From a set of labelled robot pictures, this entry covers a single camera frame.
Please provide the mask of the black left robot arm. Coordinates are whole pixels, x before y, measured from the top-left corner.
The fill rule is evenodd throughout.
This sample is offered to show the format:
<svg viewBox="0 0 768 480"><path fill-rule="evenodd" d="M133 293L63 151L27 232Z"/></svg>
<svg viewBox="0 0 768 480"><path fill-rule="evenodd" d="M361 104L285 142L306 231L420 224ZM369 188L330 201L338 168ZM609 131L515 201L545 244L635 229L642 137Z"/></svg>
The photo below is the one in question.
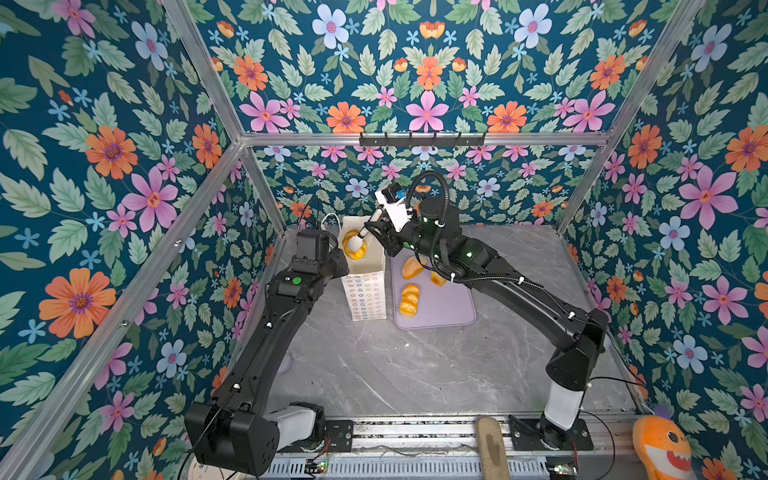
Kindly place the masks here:
<svg viewBox="0 0 768 480"><path fill-rule="evenodd" d="M337 240L304 230L288 267L268 283L255 329L221 385L185 414L191 454L202 465L261 476L287 448L325 440L323 407L294 402L272 413L266 405L288 348L330 280L348 274Z"/></svg>

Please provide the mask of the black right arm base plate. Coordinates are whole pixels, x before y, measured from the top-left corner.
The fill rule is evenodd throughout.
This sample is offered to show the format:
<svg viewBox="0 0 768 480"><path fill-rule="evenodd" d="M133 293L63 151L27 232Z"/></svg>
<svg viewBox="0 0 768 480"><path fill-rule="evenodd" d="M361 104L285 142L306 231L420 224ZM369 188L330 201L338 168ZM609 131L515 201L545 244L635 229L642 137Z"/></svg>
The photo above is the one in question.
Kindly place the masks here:
<svg viewBox="0 0 768 480"><path fill-rule="evenodd" d="M506 417L511 442L516 451L592 451L594 443L586 422L577 418L574 425L563 430L540 418Z"/></svg>

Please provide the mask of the long segmented yellow bread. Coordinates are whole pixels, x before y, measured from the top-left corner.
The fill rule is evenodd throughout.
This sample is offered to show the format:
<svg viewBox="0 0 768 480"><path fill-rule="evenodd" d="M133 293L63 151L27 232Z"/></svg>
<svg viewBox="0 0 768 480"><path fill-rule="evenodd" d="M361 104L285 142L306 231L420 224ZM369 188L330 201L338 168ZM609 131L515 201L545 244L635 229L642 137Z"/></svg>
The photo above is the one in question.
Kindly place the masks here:
<svg viewBox="0 0 768 480"><path fill-rule="evenodd" d="M401 291L399 313L404 317L415 317L418 313L420 287L415 284L407 284Z"/></svg>

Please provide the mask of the printed white paper bag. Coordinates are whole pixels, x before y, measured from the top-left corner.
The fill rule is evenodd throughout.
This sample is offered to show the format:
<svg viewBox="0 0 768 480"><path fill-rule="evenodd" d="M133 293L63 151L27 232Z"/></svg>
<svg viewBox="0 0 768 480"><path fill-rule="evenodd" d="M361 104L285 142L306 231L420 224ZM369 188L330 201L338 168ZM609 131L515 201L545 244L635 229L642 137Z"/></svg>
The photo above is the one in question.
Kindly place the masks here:
<svg viewBox="0 0 768 480"><path fill-rule="evenodd" d="M322 221L325 230L336 233L339 247L347 231L360 230L367 220L361 216L339 217L336 213L326 214ZM364 258L353 261L347 256L349 274L342 278L342 284L353 321L384 320L387 318L385 271L386 255L382 246L370 233L366 239L367 253Z"/></svg>

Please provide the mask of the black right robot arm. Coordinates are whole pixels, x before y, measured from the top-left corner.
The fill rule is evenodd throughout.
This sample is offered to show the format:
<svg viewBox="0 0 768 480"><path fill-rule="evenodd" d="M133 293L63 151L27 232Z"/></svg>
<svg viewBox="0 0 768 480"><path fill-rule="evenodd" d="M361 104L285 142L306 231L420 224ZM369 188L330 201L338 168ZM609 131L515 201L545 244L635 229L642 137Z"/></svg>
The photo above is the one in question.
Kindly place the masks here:
<svg viewBox="0 0 768 480"><path fill-rule="evenodd" d="M550 341L555 351L546 365L550 388L539 430L569 432L604 351L607 316L558 298L496 249L466 235L450 201L428 198L412 207L400 193L378 192L375 197L376 210L365 227L389 256L409 250L440 278L496 300Z"/></svg>

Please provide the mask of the round striped yellow bread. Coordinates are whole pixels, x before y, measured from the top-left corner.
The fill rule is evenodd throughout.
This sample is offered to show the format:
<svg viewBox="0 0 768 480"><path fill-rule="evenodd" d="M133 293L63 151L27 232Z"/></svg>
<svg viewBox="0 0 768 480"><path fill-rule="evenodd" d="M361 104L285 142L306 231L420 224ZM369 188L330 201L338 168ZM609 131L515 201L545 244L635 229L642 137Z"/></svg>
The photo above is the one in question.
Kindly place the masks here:
<svg viewBox="0 0 768 480"><path fill-rule="evenodd" d="M359 230L347 231L343 237L342 246L345 255L353 261L364 258L367 253L367 243L360 236Z"/></svg>

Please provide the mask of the yellow loaf bread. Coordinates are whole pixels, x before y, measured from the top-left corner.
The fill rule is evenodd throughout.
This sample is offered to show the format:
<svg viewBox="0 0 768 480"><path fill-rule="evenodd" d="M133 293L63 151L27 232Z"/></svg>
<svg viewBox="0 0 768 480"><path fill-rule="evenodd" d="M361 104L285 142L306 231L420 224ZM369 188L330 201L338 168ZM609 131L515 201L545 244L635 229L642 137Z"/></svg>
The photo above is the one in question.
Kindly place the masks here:
<svg viewBox="0 0 768 480"><path fill-rule="evenodd" d="M438 287L442 287L442 286L444 286L447 283L447 279L442 277L437 272L432 271L431 272L431 282L433 284L437 285Z"/></svg>

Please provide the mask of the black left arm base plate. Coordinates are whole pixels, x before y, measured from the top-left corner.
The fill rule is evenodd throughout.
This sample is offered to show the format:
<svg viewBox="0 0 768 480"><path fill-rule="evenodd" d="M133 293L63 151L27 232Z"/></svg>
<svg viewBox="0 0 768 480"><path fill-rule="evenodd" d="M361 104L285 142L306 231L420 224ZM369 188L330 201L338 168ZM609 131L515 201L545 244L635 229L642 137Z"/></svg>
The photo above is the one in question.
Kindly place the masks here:
<svg viewBox="0 0 768 480"><path fill-rule="evenodd" d="M281 450L282 453L306 453L318 455L322 452L352 451L355 423L352 420L326 420L324 432L313 433L308 439L299 441Z"/></svg>

